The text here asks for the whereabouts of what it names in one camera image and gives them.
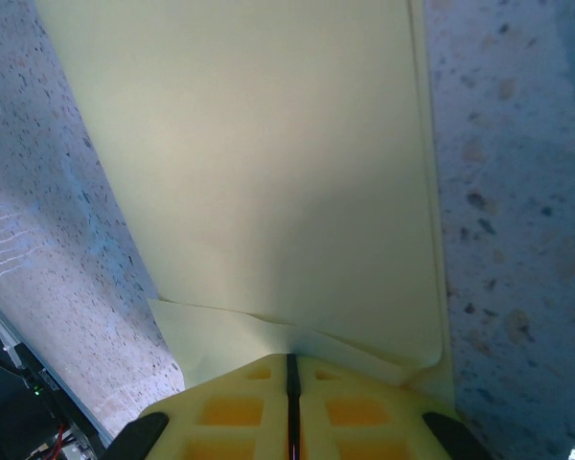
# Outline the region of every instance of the pale yellow paper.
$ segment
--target pale yellow paper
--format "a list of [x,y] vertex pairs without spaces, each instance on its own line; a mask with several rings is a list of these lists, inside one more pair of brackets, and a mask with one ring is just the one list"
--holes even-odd
[[419,2],[37,4],[161,298],[449,362]]

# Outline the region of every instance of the speckled concrete floor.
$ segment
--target speckled concrete floor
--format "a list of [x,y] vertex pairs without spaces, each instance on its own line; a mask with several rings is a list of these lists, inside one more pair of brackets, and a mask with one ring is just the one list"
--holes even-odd
[[[575,447],[575,0],[428,0],[457,401],[495,458]],[[0,0],[0,306],[115,433],[183,388],[28,0]]]

